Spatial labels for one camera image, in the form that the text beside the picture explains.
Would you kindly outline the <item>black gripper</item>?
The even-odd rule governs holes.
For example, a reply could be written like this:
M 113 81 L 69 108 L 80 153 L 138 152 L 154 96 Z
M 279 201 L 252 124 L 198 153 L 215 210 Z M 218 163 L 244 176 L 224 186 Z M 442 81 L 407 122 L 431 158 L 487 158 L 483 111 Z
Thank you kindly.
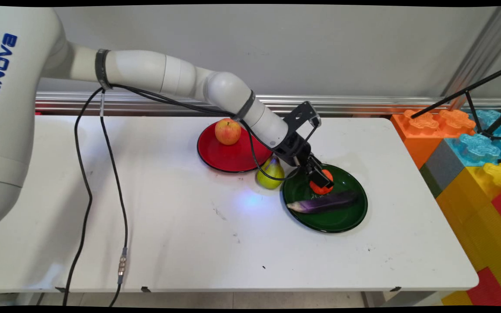
M 309 182 L 318 188 L 332 188 L 332 174 L 325 170 L 322 163 L 314 156 L 308 140 L 314 132 L 303 138 L 297 132 L 288 132 L 280 144 L 273 148 L 274 154 L 293 167 L 306 167 Z

